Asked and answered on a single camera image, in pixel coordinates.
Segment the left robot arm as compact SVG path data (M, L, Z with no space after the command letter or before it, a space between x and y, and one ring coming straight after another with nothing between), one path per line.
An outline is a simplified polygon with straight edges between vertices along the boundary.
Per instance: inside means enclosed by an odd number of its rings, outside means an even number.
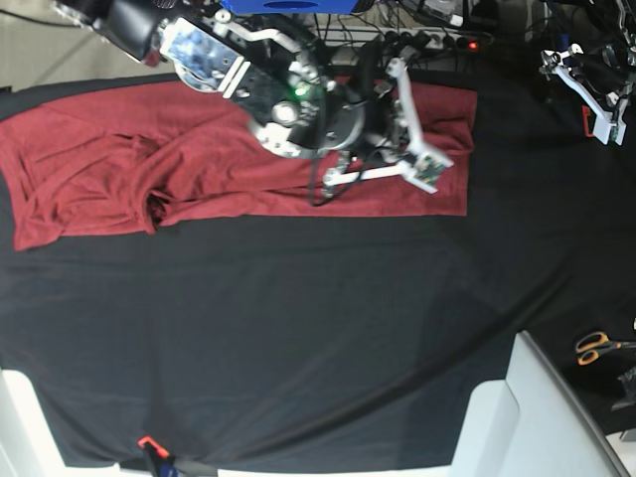
M597 121L617 127L635 95L635 3L571 1L584 12L585 27L566 15L566 4L546 3L565 39L541 52L540 72L575 91Z

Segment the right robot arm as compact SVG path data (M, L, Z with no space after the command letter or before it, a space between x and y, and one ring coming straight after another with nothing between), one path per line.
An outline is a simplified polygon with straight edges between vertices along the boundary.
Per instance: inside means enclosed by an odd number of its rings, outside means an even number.
M312 167L331 198L363 180L399 176L434 193L452 166L423 136L408 69L411 43L378 34L355 49L348 81L315 32L279 14L241 16L214 1L57 1L55 10L131 59L172 64L200 93L248 116L267 151Z

